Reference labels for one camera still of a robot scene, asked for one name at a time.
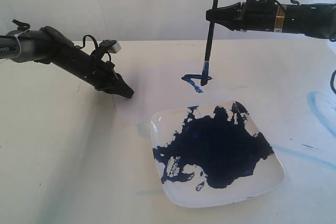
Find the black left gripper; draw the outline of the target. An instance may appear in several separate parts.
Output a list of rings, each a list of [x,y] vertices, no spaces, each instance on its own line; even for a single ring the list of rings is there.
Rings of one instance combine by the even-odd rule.
[[[128,99],[132,98],[134,91],[126,84],[121,75],[114,71],[111,53],[100,47],[100,43],[97,43],[92,35],[85,35],[82,39],[82,46],[76,46],[62,33],[50,26],[45,26],[40,31],[50,37],[53,46],[51,55],[39,60],[40,63],[53,63],[94,86],[96,90]],[[82,51],[86,45],[86,38],[90,38],[95,45],[91,54]]]

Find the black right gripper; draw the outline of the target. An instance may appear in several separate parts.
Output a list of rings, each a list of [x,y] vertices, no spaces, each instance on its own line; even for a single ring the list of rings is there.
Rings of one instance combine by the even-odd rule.
[[[285,7],[267,0],[246,0],[207,10],[206,20],[231,31],[282,33]]]

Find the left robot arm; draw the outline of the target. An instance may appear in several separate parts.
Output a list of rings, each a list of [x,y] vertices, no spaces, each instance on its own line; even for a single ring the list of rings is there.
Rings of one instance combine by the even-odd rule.
[[[51,26],[31,30],[28,23],[16,19],[12,22],[17,29],[1,36],[1,59],[16,63],[53,63],[97,91],[132,98],[134,91],[115,72],[112,60],[103,60],[104,55],[111,56],[120,51],[118,41],[97,42],[92,35],[84,35],[79,46]]]

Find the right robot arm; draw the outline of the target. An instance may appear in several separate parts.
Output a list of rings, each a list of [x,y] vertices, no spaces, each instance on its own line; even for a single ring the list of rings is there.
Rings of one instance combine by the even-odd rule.
[[[209,9],[206,20],[231,31],[303,34],[335,42],[335,5],[284,5],[278,1],[246,0]]]

